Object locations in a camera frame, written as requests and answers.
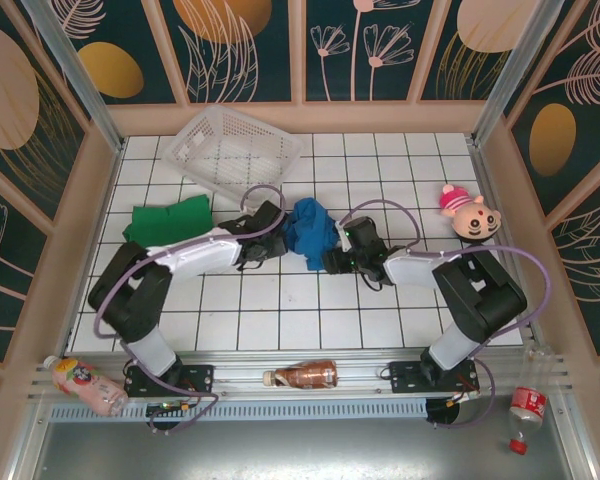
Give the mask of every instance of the white tile floor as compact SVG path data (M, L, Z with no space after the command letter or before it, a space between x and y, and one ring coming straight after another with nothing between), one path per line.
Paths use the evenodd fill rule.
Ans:
M94 264L91 287L124 242L122 231L135 205L167 205L208 194L215 222L236 218L238 206L183 179L160 160L172 137L133 137L126 147ZM478 183L461 134L301 135L303 158L283 185L287 205L316 197L339 220L372 198L394 200L417 211L422 249L461 247L439 214L446 182L477 195ZM399 210L371 205L364 210L390 244L415 237ZM174 284L160 328L179 351L289 350L425 347L449 325L444 299L434 290L401 285L375 293L354 275L308 272L304 257L289 253L259 270L235 270ZM70 339L74 352L118 351L112 340L98 340L94 312L83 297ZM519 332L496 345L521 344Z

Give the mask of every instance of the green cloth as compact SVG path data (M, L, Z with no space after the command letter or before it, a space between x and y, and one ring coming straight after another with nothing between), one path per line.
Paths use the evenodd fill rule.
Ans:
M122 233L127 242L161 247L197 237L213 228L209 198L188 198L168 207L133 207L131 224Z

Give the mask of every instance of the red bottle cap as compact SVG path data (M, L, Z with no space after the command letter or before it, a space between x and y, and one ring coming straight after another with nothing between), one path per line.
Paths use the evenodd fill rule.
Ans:
M512 439L509 442L509 448L511 451L516 452L518 455L524 455L527 453L527 444L520 440Z

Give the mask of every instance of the white plastic basket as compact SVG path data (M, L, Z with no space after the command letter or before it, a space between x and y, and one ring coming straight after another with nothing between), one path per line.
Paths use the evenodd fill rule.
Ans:
M165 149L162 159L185 177L236 203L254 185L280 187L302 152L293 135L220 105L205 108ZM274 199L259 189L246 205Z

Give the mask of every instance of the blue cloth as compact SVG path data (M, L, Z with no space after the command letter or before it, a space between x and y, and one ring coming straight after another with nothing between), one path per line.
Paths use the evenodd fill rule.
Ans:
M292 252L307 257L309 270L322 270L322 254L338 243L335 222L315 198L303 198L293 207L287 227L287 245Z

